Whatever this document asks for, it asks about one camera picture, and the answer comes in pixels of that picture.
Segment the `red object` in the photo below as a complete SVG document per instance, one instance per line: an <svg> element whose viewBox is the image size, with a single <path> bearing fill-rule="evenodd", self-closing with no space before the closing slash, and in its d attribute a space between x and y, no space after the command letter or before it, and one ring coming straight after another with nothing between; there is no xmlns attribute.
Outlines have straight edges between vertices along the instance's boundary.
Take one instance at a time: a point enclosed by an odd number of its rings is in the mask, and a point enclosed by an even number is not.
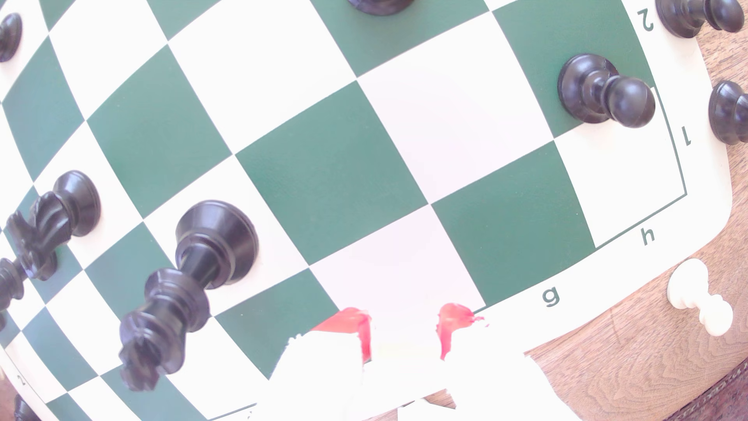
<svg viewBox="0 0 748 421"><path fill-rule="evenodd" d="M335 313L312 330L332 333L358 333L361 340L361 355L364 362L372 356L371 316L365 310L349 307Z"/></svg>
<svg viewBox="0 0 748 421"><path fill-rule="evenodd" d="M459 304L444 304L439 311L439 324L436 325L436 334L441 341L441 359L452 349L452 332L463 327L470 327L483 317L476 317L473 312Z"/></svg>

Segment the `printed number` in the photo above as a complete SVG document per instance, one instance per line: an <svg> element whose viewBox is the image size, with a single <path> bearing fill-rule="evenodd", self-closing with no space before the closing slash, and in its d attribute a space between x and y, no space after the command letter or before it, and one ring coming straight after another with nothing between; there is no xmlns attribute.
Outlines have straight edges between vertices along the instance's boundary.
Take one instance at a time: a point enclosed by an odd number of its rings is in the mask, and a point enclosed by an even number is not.
<svg viewBox="0 0 748 421"><path fill-rule="evenodd" d="M644 24L644 30L647 31L647 32L649 32L649 31L651 31L652 29L655 28L655 24L654 23L650 23L649 26L647 26L647 13L648 12L649 12L649 10L647 10L647 9L642 9L642 10L639 10L637 12L637 15L644 15L644 17L642 19L642 23Z"/></svg>
<svg viewBox="0 0 748 421"><path fill-rule="evenodd" d="M559 293L558 291L556 291L556 287L553 287L543 293L543 301L548 303L546 307L553 307L556 304L558 304L559 301L561 301L561 298L559 297Z"/></svg>
<svg viewBox="0 0 748 421"><path fill-rule="evenodd" d="M683 126L683 139L686 139L686 146L691 144L691 141L688 140L688 133L686 133L686 127Z"/></svg>

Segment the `black pawn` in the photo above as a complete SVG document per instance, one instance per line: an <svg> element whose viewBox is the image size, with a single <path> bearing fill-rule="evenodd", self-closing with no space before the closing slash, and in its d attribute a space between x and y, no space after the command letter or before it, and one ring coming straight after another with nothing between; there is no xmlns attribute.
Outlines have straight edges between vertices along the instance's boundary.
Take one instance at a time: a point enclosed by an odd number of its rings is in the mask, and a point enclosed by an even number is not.
<svg viewBox="0 0 748 421"><path fill-rule="evenodd" d="M602 123L613 119L642 127L655 115L655 96L642 80L620 76L607 59L594 54L572 57L558 80L561 104L577 120Z"/></svg>
<svg viewBox="0 0 748 421"><path fill-rule="evenodd" d="M130 390L153 390L160 375L182 367L187 332L210 317L205 288L243 278L257 250L252 222L234 206L212 200L187 210L177 223L179 269L153 272L145 284L146 303L120 325L120 375Z"/></svg>
<svg viewBox="0 0 748 421"><path fill-rule="evenodd" d="M709 22L718 31L743 28L743 8L738 0L656 0L657 14L665 28L677 37L693 38Z"/></svg>
<svg viewBox="0 0 748 421"><path fill-rule="evenodd" d="M709 124L727 145L748 142L748 95L735 82L717 84L709 99Z"/></svg>
<svg viewBox="0 0 748 421"><path fill-rule="evenodd" d="M390 16L410 6L413 0L348 0L353 7L375 16Z"/></svg>
<svg viewBox="0 0 748 421"><path fill-rule="evenodd" d="M21 42L21 15L11 13L0 22L0 62L10 60Z"/></svg>

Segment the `number 2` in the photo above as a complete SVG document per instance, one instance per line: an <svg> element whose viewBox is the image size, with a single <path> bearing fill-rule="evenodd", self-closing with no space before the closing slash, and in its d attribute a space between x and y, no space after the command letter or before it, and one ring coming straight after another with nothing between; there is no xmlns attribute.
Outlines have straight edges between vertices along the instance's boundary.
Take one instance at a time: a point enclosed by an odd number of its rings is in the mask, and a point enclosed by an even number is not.
<svg viewBox="0 0 748 421"><path fill-rule="evenodd" d="M637 12L637 15L644 15L644 18L642 19L642 23L644 24L644 30L647 32L650 32L652 29L655 28L655 24L650 23L649 26L647 26L647 12L649 12L649 10L642 9Z"/></svg>

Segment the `green square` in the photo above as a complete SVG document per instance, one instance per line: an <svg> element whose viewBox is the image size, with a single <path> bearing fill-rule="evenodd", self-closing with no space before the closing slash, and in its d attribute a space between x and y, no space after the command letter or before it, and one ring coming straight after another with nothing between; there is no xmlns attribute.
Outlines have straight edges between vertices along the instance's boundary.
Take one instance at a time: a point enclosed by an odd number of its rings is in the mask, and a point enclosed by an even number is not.
<svg viewBox="0 0 748 421"><path fill-rule="evenodd" d="M32 180L83 123L47 37L3 100L5 117Z"/></svg>
<svg viewBox="0 0 748 421"><path fill-rule="evenodd" d="M67 393L48 403L47 407L60 421L91 421Z"/></svg>
<svg viewBox="0 0 748 421"><path fill-rule="evenodd" d="M112 369L102 374L101 378L141 420L206 420L166 376L162 375L156 388L149 392L133 392L122 382L121 369L122 366Z"/></svg>
<svg viewBox="0 0 748 421"><path fill-rule="evenodd" d="M162 267L174 266L141 222L86 267L86 274L122 320L145 302L145 282L151 273Z"/></svg>
<svg viewBox="0 0 748 421"><path fill-rule="evenodd" d="M5 349L18 336L21 330L7 310L0 312L0 315L5 319L5 327L0 330L0 346Z"/></svg>
<svg viewBox="0 0 748 421"><path fill-rule="evenodd" d="M31 283L37 289L42 300L47 304L60 290L81 273L81 264L70 251L70 248L63 244L55 249L57 255L57 270L46 281L32 279Z"/></svg>
<svg viewBox="0 0 748 421"><path fill-rule="evenodd" d="M31 215L31 206L36 202L38 198L39 195L37 194L36 189L32 187L28 191L28 193L26 193L26 196L24 196L21 204L18 205L17 210L21 211L21 214L27 221ZM13 253L18 255L16 244L10 238L9 233L6 234L6 237L8 243L10 243L10 248L13 250ZM52 276L50 276L46 281L31 279L31 283L34 285L34 288L36 288L37 292L39 292L39 295L42 297L42 300L45 304L47 304L58 292L60 292L60 290L65 285L67 285L68 282L73 280L73 278L76 277L76 275L78 275L82 270L80 263L78 263L78 259L76 259L76 257L73 255L73 252L70 250L67 244L63 244L62 246L59 246L57 249L55 249L55 254L57 257L57 270L55 271L55 273L52 274Z"/></svg>
<svg viewBox="0 0 748 421"><path fill-rule="evenodd" d="M358 82L236 157L310 264L426 205Z"/></svg>
<svg viewBox="0 0 748 421"><path fill-rule="evenodd" d="M58 20L65 14L75 0L39 0L42 6L42 14L50 31Z"/></svg>
<svg viewBox="0 0 748 421"><path fill-rule="evenodd" d="M655 84L621 0L517 0L494 15L554 137L581 124L563 108L557 88L561 67L576 54L602 55L622 75Z"/></svg>
<svg viewBox="0 0 748 421"><path fill-rule="evenodd" d="M169 46L88 119L142 217L230 156Z"/></svg>
<svg viewBox="0 0 748 421"><path fill-rule="evenodd" d="M433 207L487 306L595 251L555 142Z"/></svg>
<svg viewBox="0 0 748 421"><path fill-rule="evenodd" d="M23 335L65 390L75 389L96 377L94 369L62 333L46 307L28 322Z"/></svg>
<svg viewBox="0 0 748 421"><path fill-rule="evenodd" d="M369 15L346 0L312 4L356 76L488 11L483 0L416 0L391 16Z"/></svg>
<svg viewBox="0 0 748 421"><path fill-rule="evenodd" d="M337 313L306 269L215 316L231 339L267 378L288 345Z"/></svg>
<svg viewBox="0 0 748 421"><path fill-rule="evenodd" d="M216 3L218 0L148 0L169 40Z"/></svg>

